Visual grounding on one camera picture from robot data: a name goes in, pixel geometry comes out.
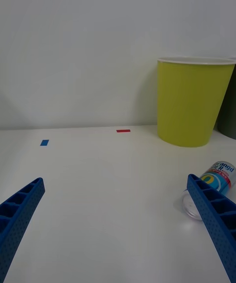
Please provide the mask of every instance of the tabletop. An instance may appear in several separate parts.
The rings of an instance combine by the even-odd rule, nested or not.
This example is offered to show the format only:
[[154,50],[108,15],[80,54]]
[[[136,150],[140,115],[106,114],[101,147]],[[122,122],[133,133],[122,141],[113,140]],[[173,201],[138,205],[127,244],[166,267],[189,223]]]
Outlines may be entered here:
[[229,282],[204,224],[184,214],[180,198],[188,174],[216,161],[236,165],[236,141],[214,131],[206,146],[183,148],[156,132],[0,131],[0,202],[37,177],[46,189],[5,283]]

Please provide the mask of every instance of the drink can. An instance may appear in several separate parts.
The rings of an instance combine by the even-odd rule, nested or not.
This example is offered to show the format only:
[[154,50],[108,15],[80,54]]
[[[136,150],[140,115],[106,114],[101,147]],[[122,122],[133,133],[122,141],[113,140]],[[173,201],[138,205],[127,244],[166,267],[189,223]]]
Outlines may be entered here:
[[[236,182],[236,168],[231,163],[219,161],[214,163],[199,178],[225,195]],[[193,219],[202,220],[187,189],[182,194],[182,207]]]

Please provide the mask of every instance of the yellow trash bin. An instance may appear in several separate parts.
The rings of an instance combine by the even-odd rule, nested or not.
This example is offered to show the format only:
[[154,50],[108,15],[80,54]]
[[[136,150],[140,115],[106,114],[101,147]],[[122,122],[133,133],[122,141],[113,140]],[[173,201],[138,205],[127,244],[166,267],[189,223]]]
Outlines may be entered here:
[[236,61],[226,58],[158,59],[157,131],[171,144],[207,144]]

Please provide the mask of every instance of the dark green trash bin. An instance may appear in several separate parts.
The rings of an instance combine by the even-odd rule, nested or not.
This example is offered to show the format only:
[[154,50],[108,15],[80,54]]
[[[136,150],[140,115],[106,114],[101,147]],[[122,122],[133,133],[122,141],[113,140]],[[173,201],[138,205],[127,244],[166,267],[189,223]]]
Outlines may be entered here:
[[236,66],[219,112],[217,127],[223,135],[236,139]]

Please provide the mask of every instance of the trash bin rim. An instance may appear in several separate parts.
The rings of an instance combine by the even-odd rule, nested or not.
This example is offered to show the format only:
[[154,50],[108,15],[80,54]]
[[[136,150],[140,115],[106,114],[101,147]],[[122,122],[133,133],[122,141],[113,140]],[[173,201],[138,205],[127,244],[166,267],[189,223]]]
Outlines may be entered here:
[[159,62],[171,62],[192,65],[234,65],[236,59],[214,57],[161,57]]

